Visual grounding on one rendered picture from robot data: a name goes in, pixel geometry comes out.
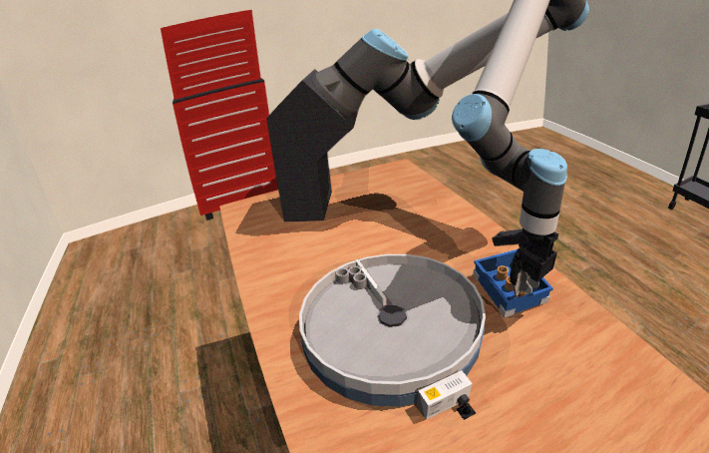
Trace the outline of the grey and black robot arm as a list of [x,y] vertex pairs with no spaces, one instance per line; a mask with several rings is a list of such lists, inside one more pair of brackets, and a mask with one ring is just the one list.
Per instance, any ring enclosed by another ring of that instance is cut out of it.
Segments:
[[524,192],[522,229],[500,231],[492,237],[494,246],[530,243],[523,229],[538,235],[556,230],[567,164],[555,152],[522,147],[505,121],[535,39],[577,28],[588,12],[586,0],[514,0],[509,14],[410,64],[395,41],[373,29],[312,83],[347,116],[374,90],[406,118],[420,120],[436,110],[446,87],[485,67],[475,91],[455,106],[453,126],[485,169]]

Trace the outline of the round grey turntable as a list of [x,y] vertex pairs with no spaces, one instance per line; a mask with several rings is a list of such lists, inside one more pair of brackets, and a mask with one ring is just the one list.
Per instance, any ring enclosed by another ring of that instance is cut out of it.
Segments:
[[[336,271],[352,266],[366,275],[365,288],[337,281]],[[299,312],[304,354],[327,387],[372,406],[417,403],[426,420],[458,404],[464,420],[476,414],[467,375],[485,319],[478,290],[461,272],[411,254],[335,268],[313,285]]]

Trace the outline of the blue crate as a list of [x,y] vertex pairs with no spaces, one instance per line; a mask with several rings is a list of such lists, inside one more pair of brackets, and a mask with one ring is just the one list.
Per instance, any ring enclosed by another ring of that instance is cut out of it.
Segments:
[[508,276],[510,276],[516,251],[517,249],[514,249],[474,260],[476,265],[473,271],[474,278],[481,284],[504,318],[549,302],[549,293],[553,290],[553,287],[544,278],[539,280],[539,287],[533,288],[532,293],[517,298],[515,298],[513,290],[506,290],[506,280],[497,279],[498,267],[506,266],[509,269]]

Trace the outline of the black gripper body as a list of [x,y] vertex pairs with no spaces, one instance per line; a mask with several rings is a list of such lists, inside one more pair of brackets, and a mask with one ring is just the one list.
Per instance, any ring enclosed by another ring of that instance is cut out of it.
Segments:
[[528,236],[530,243],[519,244],[513,261],[518,257],[518,267],[538,282],[553,270],[557,252],[552,248],[553,243],[558,239],[558,233],[538,235],[524,229],[523,232]]

